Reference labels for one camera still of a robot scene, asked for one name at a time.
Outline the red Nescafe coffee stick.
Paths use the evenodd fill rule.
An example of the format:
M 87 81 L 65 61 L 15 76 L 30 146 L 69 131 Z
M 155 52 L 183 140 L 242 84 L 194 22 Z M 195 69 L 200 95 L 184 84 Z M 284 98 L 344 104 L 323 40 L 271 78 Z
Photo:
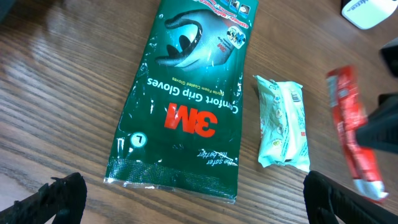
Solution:
M 326 75 L 332 117 L 354 186 L 360 195 L 376 203 L 389 195 L 385 190 L 377 158 L 370 147 L 360 146 L 355 131 L 368 123 L 359 99 L 356 70 L 352 65 Z

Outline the teal wet wipes pack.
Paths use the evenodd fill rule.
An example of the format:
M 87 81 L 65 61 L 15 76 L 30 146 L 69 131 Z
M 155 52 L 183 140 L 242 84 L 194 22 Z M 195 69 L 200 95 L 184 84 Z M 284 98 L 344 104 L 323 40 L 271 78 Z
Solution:
M 302 85 L 275 82 L 256 75 L 261 144 L 258 162 L 310 171 Z

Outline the white barcode scanner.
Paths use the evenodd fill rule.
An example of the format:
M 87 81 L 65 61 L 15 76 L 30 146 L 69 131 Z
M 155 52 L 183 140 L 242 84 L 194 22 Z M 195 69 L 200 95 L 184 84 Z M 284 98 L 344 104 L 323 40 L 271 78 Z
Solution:
M 370 29 L 390 17 L 397 0 L 342 0 L 341 15 L 361 30 Z

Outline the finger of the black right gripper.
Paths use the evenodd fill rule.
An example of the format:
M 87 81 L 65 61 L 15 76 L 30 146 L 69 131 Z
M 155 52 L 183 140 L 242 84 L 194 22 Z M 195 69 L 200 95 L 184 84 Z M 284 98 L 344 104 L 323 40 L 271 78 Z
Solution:
M 384 45 L 380 50 L 380 54 L 392 76 L 397 78 L 398 38 L 396 37 Z
M 368 116 L 368 123 L 358 128 L 360 146 L 397 153 L 397 93 L 378 97 L 378 107 Z

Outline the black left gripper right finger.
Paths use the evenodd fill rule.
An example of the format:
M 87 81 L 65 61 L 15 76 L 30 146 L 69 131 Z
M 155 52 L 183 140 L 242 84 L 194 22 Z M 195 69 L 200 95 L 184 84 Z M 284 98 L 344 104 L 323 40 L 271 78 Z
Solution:
M 310 224 L 397 224 L 397 215 L 317 171 L 309 172 L 303 184 Z

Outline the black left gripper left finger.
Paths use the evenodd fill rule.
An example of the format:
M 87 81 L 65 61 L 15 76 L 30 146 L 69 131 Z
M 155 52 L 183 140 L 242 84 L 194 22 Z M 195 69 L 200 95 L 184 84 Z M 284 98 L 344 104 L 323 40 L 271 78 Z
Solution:
M 87 186 L 83 176 L 72 173 L 64 178 L 53 178 L 30 197 L 16 200 L 1 211 L 2 224 L 46 223 L 80 224 L 85 209 Z

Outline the green snack bag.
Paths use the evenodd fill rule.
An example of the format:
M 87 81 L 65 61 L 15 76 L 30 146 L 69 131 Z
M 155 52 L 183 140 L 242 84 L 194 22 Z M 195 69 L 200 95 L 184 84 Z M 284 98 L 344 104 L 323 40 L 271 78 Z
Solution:
M 104 181 L 234 203 L 256 0 L 163 0 Z

